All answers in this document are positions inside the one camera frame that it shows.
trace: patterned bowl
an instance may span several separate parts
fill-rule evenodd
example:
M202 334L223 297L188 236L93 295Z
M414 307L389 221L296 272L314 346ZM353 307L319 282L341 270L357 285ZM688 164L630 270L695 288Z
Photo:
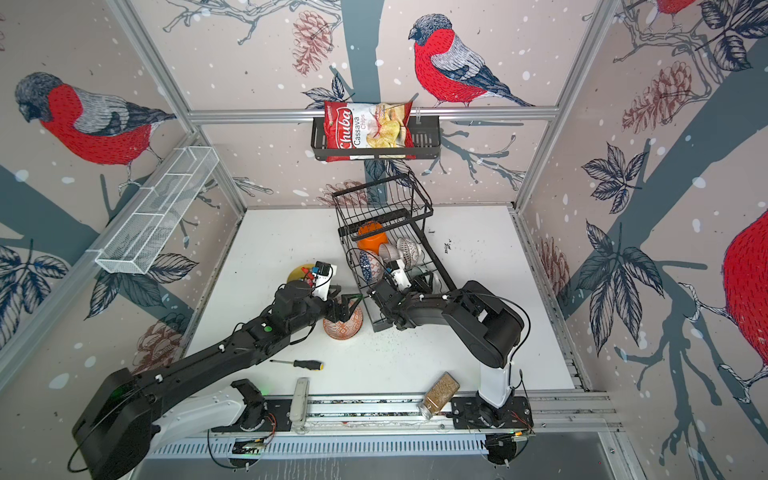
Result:
M419 263L422 255L422 247L413 240L405 237L397 239L397 250L400 252L402 261L406 264L406 270L411 269Z
M382 243L379 245L379 257L382 257L382 262L387 264L393 260L400 260L400 252L391 243Z
M362 278L369 285L378 282L384 276L382 260L375 253L360 252L360 269Z

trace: red bird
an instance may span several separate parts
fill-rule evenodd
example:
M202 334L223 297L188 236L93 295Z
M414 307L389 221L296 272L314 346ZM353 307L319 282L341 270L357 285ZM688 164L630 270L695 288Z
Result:
M748 380L739 377L730 366L720 365L744 387L744 397L737 397L737 400L750 403L752 384L768 377L768 211L736 235L725 252L725 308L704 305L691 285L681 285L693 292L697 305L692 321L698 319L699 308L725 316L739 328L741 335L763 360L763 368Z
M686 8L688 5L694 3L694 0L650 0L650 3L656 9L656 13L651 13L651 15L654 16L654 19L651 20L650 23L648 24L647 30L653 31L651 29L651 26L656 21L658 14L666 13L667 15L672 15L672 28L670 28L669 31L667 32L669 33L670 31L673 31L675 28L683 27L682 24L674 22L674 16L680 13L680 11L683 8Z
M415 40L416 77L424 89L445 101L469 102L482 97L501 97L523 107L528 102L515 97L485 66L485 60L470 50L453 31L445 15L424 15L413 24L409 40Z
M140 107L114 95L92 94L67 85L54 75L37 72L16 85L18 110L29 122L43 127L83 160L102 165L125 165L128 184L131 162L145 150L154 129L176 118L156 108Z

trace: wire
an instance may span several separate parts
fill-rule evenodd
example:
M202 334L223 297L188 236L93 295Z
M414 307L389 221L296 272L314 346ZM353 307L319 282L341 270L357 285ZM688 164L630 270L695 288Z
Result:
M208 443L208 455L210 455L210 459L213 460L216 465L219 465L221 468L227 468L229 470L239 470L240 468L242 468L242 467L235 467L232 465L223 465L216 460L216 458L214 457L213 451L211 451L210 449L210 429L208 429L208 433L206 434L206 439Z
M85 443L85 441L86 441L86 440L88 440L88 437L90 437L90 436L91 436L91 433L93 433L93 432L96 430L96 428L98 428L98 426L99 426L99 425L101 425L101 423L102 423L104 420L106 420L106 419L107 419L107 418L108 418L110 415L112 415L112 414L113 414L113 413L114 413L114 412L115 412L117 409L119 409L120 407L122 407L122 406L123 406L123 405L124 405L124 404L125 404L125 403L126 403L128 400L130 400L130 399L131 399L131 397L132 397L132 396L134 396L134 395L136 395L137 393L139 393L139 392L140 392L142 389L133 390L133 391L131 391L131 392L129 392L129 393L126 393L126 394L125 394L125 395L126 395L126 397L125 397L125 399L123 399L123 401L122 401L122 402L120 402L120 403L118 403L117 405L115 405L115 406L114 406L114 408L113 408L112 410L110 410L110 411L107 413L107 415L104 415L103 417L101 417L101 419L100 419L98 422L96 422L96 425L94 425L93 427L91 427L91 431L90 431L90 432L88 432L88 434L85 436L85 438L84 438L84 439L82 439L82 441L81 441L80 443L78 443L78 446L76 446L76 447L74 448L74 452L72 452L72 455L69 455L69 461L67 461L67 470L68 470L70 473L80 473L80 472L85 472L86 470L88 470L88 467L87 467L87 466L86 466L85 468L81 468L80 470L72 470L72 460L74 459L74 456L75 456L75 455L76 455L76 454L77 454L77 453L80 451L80 447L82 447L82 446L83 446L83 444Z

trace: white mesh basket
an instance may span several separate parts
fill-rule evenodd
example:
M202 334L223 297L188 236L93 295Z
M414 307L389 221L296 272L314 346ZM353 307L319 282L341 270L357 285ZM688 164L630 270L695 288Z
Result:
M219 163L212 147L185 147L166 174L99 253L109 273L146 273Z

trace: bird wallpaper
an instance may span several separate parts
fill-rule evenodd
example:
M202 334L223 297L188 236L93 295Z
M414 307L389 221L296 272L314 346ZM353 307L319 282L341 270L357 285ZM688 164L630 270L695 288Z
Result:
M648 478L762 478L768 5L622 0L524 217Z

